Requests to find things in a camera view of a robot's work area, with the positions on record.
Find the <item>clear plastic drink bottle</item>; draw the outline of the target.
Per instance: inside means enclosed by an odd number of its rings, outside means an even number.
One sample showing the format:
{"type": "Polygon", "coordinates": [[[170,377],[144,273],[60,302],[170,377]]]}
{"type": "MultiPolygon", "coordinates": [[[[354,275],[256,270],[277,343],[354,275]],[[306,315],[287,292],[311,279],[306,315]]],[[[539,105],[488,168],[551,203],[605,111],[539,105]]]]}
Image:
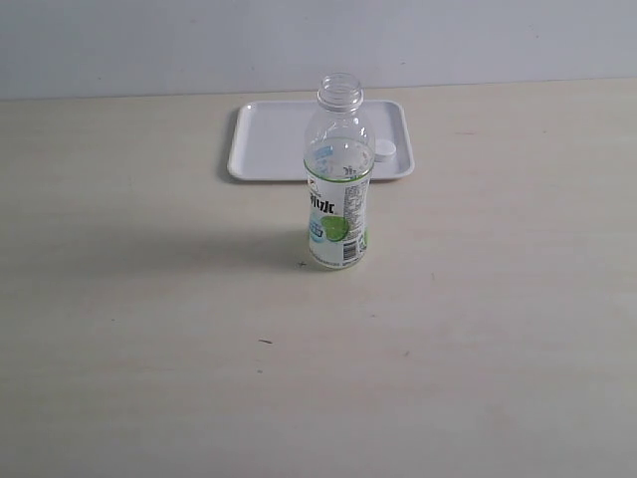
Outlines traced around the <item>clear plastic drink bottle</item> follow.
{"type": "Polygon", "coordinates": [[[305,134],[304,167],[310,192],[309,248],[317,262],[340,270],[367,249],[367,192],[375,135],[362,111],[363,89],[351,74],[324,77],[305,134]]]}

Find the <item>white bottle cap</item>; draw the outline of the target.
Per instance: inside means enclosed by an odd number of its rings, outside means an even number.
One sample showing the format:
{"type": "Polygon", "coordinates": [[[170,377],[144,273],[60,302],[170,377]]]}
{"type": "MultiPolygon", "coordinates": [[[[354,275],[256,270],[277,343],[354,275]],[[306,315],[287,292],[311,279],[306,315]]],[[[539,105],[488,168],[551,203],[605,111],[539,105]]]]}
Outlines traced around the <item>white bottle cap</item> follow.
{"type": "Polygon", "coordinates": [[[375,142],[375,158],[376,162],[387,162],[395,158],[397,147],[395,143],[389,139],[380,138],[375,142]]]}

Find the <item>white plastic tray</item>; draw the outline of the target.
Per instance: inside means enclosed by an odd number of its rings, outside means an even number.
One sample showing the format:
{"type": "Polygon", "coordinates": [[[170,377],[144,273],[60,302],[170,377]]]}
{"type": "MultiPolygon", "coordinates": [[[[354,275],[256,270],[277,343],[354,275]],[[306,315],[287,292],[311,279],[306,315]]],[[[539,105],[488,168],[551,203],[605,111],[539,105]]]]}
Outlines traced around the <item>white plastic tray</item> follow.
{"type": "MultiPolygon", "coordinates": [[[[227,170],[246,182],[304,182],[305,130],[315,110],[314,100],[257,101],[238,110],[227,170]]],[[[402,106],[390,100],[366,100],[362,110],[371,121],[376,140],[393,141],[393,160],[376,162],[372,179],[396,180],[415,168],[402,106]]]]}

